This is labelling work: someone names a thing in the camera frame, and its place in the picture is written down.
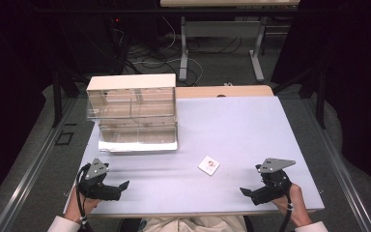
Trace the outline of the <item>small white printed card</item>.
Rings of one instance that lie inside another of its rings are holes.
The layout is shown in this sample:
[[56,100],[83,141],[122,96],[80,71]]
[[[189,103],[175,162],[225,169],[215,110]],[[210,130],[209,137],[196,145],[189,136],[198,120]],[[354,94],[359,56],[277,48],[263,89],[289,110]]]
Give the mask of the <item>small white printed card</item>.
[[213,176],[216,170],[219,168],[220,163],[211,158],[210,156],[205,156],[202,161],[198,164],[198,168],[208,174],[209,176]]

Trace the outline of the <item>person's right hand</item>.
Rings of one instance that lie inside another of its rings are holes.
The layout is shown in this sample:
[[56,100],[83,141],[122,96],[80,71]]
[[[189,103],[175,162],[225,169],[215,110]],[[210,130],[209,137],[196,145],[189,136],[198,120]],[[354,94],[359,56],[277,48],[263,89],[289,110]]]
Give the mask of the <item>person's right hand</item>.
[[[291,204],[293,205],[293,210],[290,216],[291,222],[297,228],[310,225],[312,220],[305,207],[301,188],[296,184],[292,184],[290,187],[289,196],[291,199]],[[272,203],[282,214],[286,214],[288,212],[288,198],[286,196],[274,199]]]

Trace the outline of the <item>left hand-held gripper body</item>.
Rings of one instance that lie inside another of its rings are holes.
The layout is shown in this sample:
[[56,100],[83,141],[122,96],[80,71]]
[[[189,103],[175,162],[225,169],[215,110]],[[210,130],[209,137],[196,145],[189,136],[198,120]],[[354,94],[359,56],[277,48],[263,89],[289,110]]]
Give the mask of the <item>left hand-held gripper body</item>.
[[87,198],[118,201],[123,191],[122,186],[113,187],[103,183],[108,172],[108,164],[99,159],[85,164],[77,174],[78,191]]

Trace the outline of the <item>square floor hatch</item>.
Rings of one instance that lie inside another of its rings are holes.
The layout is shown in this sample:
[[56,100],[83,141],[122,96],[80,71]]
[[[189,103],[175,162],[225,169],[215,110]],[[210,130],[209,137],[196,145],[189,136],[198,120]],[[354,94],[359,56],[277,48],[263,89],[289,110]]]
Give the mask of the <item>square floor hatch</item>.
[[71,143],[73,136],[74,136],[73,132],[62,130],[55,139],[55,145],[56,146],[69,145]]

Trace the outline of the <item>pale lilac table mat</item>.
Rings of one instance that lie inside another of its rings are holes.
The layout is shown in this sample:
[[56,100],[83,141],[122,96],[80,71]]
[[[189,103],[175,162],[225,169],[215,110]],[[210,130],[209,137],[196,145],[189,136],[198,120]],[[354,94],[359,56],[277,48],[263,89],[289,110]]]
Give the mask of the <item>pale lilac table mat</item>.
[[[271,203],[256,206],[240,188],[259,189],[256,165],[267,158],[294,160],[286,168],[301,186],[306,206],[324,203],[301,153],[284,109],[276,97],[183,99],[177,103],[179,147],[171,152],[110,154],[99,150],[94,130],[83,162],[108,163],[105,183],[129,181],[118,201],[103,201],[92,212],[100,218],[176,217],[263,214]],[[219,168],[209,176],[198,168],[205,156]]]

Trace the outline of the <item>dark equipment with red light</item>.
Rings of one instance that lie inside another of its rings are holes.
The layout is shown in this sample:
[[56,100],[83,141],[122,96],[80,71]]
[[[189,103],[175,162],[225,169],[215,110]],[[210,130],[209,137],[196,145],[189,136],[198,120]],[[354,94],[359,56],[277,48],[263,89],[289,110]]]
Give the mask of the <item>dark equipment with red light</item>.
[[108,17],[105,21],[108,38],[116,62],[116,74],[121,74],[125,68],[128,53],[128,37],[125,34],[119,18]]

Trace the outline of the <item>desk with white legs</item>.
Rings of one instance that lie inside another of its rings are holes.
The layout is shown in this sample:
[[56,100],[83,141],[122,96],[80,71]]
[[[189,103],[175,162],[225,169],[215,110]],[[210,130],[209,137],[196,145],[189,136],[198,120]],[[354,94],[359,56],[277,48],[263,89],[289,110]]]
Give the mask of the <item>desk with white legs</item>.
[[[295,8],[300,0],[160,0],[161,7],[179,8],[180,10],[289,10]],[[265,80],[258,59],[262,41],[267,28],[267,17],[257,16],[256,20],[233,20],[220,21],[219,19],[191,21],[181,17],[181,42],[182,57],[179,78],[187,78],[188,38],[253,38],[254,47],[249,51],[254,77],[257,81]]]

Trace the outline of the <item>person's lap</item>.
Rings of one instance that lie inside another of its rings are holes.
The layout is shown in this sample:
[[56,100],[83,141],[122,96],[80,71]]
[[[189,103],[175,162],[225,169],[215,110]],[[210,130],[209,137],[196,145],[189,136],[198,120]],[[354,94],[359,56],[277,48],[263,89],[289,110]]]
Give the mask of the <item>person's lap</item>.
[[147,217],[137,232],[247,232],[242,216]]

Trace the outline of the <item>clear plastic drawer organizer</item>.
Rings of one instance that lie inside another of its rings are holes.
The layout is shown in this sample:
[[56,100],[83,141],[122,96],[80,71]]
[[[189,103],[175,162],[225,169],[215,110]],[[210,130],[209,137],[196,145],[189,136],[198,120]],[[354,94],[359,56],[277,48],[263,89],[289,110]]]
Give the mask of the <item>clear plastic drawer organizer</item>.
[[[91,78],[89,82],[86,93],[88,95],[89,91],[95,90],[164,88],[164,87],[173,87],[175,89],[176,99],[176,75],[174,75],[173,73],[94,76]],[[98,125],[99,133],[100,130],[103,128],[119,129],[119,128],[149,128],[149,127],[176,127],[178,133],[177,108],[175,117],[105,119],[91,121],[95,122]]]

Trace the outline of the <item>black metal stand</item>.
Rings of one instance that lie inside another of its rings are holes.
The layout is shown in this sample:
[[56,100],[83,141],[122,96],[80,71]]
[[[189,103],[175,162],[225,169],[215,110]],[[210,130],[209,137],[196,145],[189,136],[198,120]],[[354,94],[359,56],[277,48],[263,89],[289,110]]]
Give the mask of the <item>black metal stand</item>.
[[53,128],[56,128],[62,119],[62,89],[57,72],[52,74],[52,87],[53,87],[53,106],[54,106],[54,121]]

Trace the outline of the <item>grey metal floor rail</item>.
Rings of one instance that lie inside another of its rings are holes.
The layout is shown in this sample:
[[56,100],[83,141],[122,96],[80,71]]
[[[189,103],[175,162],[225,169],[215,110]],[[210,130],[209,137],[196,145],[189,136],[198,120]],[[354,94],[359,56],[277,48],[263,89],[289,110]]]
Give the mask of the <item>grey metal floor rail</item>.
[[62,123],[73,110],[77,99],[64,101],[61,119],[52,127],[54,109],[47,104],[28,135],[12,169],[0,187],[0,232],[9,232],[29,192],[35,184],[60,134]]
[[320,126],[320,123],[317,121],[312,100],[303,100],[302,104],[304,105],[307,115],[310,117],[314,128],[322,138],[325,150],[327,151],[330,166],[342,189],[342,192],[344,193],[347,203],[353,212],[361,232],[371,232],[371,217],[367,213],[367,210],[361,201],[360,195],[353,184],[351,175],[345,166],[345,163],[339,156],[338,151],[335,149],[327,131],[323,129]]

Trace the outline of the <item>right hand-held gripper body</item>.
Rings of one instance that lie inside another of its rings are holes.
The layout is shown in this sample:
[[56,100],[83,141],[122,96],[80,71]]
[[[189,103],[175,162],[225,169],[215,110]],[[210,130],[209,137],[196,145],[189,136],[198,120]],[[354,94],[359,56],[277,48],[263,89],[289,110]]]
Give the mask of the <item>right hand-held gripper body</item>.
[[264,186],[252,192],[253,203],[264,204],[286,195],[290,191],[292,182],[284,168],[295,164],[294,160],[273,158],[267,158],[262,164],[257,164],[256,168],[262,177]]

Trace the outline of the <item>person's left hand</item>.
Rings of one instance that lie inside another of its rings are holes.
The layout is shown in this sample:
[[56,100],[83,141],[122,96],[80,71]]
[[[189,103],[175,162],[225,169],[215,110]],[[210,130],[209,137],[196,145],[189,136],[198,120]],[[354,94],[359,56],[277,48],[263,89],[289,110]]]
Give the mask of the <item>person's left hand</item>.
[[80,209],[83,209],[84,213],[89,215],[99,203],[99,199],[85,198],[76,188],[72,188],[64,218],[80,223],[82,218]]

